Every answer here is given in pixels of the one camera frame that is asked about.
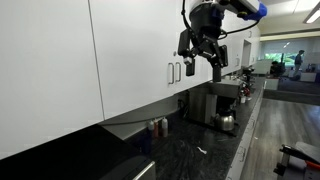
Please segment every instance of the kitchen counter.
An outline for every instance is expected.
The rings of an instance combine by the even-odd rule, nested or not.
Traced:
[[[237,137],[168,117],[169,136],[152,142],[150,158],[156,162],[157,179],[225,179],[265,78],[256,78],[252,99],[236,107]]]

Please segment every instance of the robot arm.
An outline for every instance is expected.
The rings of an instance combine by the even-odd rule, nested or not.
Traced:
[[[178,54],[183,56],[187,65],[187,76],[194,75],[196,56],[202,56],[208,60],[213,68],[214,80],[221,80],[221,68],[228,66],[227,47],[219,46],[219,36],[227,32],[221,29],[224,11],[229,10],[244,20],[260,20],[266,15],[266,8],[258,0],[196,0],[193,2],[189,19],[191,26],[185,17],[184,3],[181,14],[187,29],[180,34]]]

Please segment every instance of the ceiling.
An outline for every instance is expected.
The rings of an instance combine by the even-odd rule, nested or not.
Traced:
[[[320,20],[304,24],[304,19],[320,0],[261,0],[268,15],[259,23],[262,36],[320,31]]]

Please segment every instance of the fluorescent light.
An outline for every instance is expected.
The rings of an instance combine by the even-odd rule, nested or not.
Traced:
[[[320,10],[317,10],[308,20],[307,23],[313,23],[315,20],[317,20],[320,17]]]

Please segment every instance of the ceiling light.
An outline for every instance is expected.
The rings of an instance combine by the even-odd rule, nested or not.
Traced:
[[[314,7],[314,9],[310,12],[307,18],[303,21],[304,23],[310,24],[313,23],[320,17],[320,2]]]

